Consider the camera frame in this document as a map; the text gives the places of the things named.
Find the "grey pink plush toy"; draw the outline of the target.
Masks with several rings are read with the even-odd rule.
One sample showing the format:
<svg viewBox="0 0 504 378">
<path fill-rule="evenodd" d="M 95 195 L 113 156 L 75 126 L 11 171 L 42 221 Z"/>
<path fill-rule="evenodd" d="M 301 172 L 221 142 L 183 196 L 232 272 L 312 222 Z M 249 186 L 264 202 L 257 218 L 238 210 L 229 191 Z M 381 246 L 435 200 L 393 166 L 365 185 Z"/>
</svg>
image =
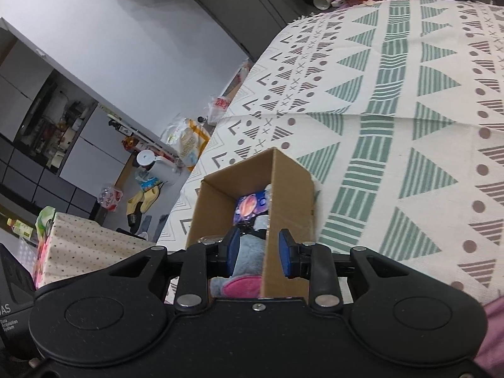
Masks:
<svg viewBox="0 0 504 378">
<path fill-rule="evenodd" d="M 272 203 L 272 185 L 267 192 L 269 209 Z M 215 277 L 210 281 L 210 294 L 214 298 L 256 299 L 261 295 L 266 234 L 269 228 L 269 210 L 250 223 L 236 224 L 240 230 L 240 247 L 237 262 L 230 277 Z"/>
</svg>

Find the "white plastic bag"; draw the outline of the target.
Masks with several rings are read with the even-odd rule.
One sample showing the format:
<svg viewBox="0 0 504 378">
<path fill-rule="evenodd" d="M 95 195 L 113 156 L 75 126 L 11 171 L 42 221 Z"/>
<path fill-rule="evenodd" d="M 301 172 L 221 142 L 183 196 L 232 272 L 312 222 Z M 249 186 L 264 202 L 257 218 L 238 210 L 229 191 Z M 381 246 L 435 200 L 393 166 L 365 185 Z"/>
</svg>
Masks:
<svg viewBox="0 0 504 378">
<path fill-rule="evenodd" d="M 227 108 L 230 104 L 231 100 L 227 96 L 218 96 L 213 98 L 209 102 L 207 123 L 209 125 L 217 125 L 226 114 Z"/>
</svg>

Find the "yellow food bag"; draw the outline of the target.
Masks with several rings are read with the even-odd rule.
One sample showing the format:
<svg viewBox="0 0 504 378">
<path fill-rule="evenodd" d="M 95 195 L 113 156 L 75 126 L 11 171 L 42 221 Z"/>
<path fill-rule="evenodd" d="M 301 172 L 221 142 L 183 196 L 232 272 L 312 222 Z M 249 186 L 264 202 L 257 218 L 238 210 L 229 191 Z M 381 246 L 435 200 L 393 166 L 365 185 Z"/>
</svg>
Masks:
<svg viewBox="0 0 504 378">
<path fill-rule="evenodd" d="M 193 119 L 176 118 L 162 133 L 162 142 L 171 147 L 192 172 L 209 143 L 207 130 Z"/>
</svg>

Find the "white electric kettle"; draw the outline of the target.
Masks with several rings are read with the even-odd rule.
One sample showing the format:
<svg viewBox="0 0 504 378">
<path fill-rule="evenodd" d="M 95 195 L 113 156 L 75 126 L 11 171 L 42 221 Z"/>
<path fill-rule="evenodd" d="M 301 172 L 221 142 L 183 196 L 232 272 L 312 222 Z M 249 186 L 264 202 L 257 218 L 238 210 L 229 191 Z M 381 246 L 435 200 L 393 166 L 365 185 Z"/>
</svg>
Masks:
<svg viewBox="0 0 504 378">
<path fill-rule="evenodd" d="M 151 176 L 162 183 L 173 185 L 180 177 L 180 170 L 174 162 L 151 150 L 145 149 L 139 152 L 137 162 L 139 166 L 142 166 Z"/>
</svg>

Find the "blue tissue pack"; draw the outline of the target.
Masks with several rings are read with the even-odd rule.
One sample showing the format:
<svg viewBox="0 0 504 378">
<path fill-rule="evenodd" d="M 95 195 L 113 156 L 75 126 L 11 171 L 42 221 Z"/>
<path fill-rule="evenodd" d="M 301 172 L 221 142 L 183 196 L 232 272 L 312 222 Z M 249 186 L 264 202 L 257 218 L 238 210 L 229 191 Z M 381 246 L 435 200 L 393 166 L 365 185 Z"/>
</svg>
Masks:
<svg viewBox="0 0 504 378">
<path fill-rule="evenodd" d="M 265 190 L 242 196 L 235 205 L 233 224 L 250 223 L 257 216 L 267 213 L 268 210 L 269 201 Z"/>
</svg>

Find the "grey white cabinet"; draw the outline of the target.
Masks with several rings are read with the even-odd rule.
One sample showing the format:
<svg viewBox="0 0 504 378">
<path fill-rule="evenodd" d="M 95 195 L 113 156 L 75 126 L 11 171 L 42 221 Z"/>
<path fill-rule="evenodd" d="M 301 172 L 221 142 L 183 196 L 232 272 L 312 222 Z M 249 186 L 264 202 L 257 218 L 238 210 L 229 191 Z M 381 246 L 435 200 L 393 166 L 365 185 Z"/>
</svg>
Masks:
<svg viewBox="0 0 504 378">
<path fill-rule="evenodd" d="M 94 219 L 102 186 L 124 183 L 144 149 L 174 159 L 1 29 L 3 213 L 31 223 L 52 206 Z"/>
</svg>

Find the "pink bed sheet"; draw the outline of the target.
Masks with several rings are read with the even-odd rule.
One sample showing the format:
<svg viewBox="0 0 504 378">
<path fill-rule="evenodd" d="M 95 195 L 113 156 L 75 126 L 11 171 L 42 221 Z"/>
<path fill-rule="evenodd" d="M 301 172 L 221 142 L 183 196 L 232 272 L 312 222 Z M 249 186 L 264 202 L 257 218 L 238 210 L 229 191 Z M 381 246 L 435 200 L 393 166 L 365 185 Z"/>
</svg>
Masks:
<svg viewBox="0 0 504 378">
<path fill-rule="evenodd" d="M 492 377 L 504 377 L 504 297 L 484 307 L 488 330 L 475 358 L 476 364 Z"/>
</svg>

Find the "brown cardboard box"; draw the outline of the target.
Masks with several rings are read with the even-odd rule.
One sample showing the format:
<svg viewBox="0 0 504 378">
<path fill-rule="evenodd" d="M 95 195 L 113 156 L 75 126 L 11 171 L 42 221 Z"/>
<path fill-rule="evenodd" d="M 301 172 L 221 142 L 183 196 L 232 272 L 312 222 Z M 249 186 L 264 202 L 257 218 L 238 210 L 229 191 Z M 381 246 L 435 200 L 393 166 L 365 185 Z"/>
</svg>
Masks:
<svg viewBox="0 0 504 378">
<path fill-rule="evenodd" d="M 263 260 L 261 296 L 308 296 L 308 281 L 284 276 L 278 250 L 278 233 L 287 229 L 296 242 L 314 240 L 314 185 L 311 174 L 277 148 L 269 148 L 233 166 L 207 175 L 200 184 L 189 247 L 203 236 L 223 236 L 232 227 L 239 197 L 272 187 L 272 207 Z"/>
</svg>

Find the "yellow slippers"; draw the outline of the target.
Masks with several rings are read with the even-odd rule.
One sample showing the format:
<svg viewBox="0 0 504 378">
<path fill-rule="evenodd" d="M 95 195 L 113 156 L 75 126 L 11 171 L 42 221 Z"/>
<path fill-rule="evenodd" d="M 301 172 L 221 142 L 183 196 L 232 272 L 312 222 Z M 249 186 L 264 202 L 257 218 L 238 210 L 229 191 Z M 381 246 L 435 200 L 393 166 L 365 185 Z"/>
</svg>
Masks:
<svg viewBox="0 0 504 378">
<path fill-rule="evenodd" d="M 146 213 L 150 207 L 157 201 L 160 195 L 160 188 L 155 186 L 146 191 L 139 191 L 132 196 L 126 203 L 126 214 Z"/>
</svg>

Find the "patterned fringed blanket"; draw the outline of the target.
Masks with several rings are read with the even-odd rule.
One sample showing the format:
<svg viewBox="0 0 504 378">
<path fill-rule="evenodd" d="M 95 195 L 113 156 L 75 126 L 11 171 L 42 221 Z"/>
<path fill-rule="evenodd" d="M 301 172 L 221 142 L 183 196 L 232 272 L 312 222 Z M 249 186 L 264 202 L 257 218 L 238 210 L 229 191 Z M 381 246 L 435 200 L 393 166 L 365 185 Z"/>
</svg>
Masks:
<svg viewBox="0 0 504 378">
<path fill-rule="evenodd" d="M 161 244 L 187 242 L 206 175 L 269 148 L 311 173 L 316 242 L 370 247 L 483 304 L 502 297 L 502 7 L 391 0 L 287 25 L 215 128 Z"/>
</svg>

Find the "dotted fabric box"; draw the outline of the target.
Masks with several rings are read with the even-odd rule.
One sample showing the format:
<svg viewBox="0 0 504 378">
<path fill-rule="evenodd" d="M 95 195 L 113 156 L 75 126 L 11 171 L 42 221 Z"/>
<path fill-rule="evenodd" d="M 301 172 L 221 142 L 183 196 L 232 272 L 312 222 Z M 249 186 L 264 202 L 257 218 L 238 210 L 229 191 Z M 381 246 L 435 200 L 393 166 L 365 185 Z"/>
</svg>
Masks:
<svg viewBox="0 0 504 378">
<path fill-rule="evenodd" d="M 152 242 L 102 227 L 95 221 L 54 207 L 37 216 L 37 261 L 32 278 L 35 287 L 98 271 L 153 246 Z"/>
</svg>

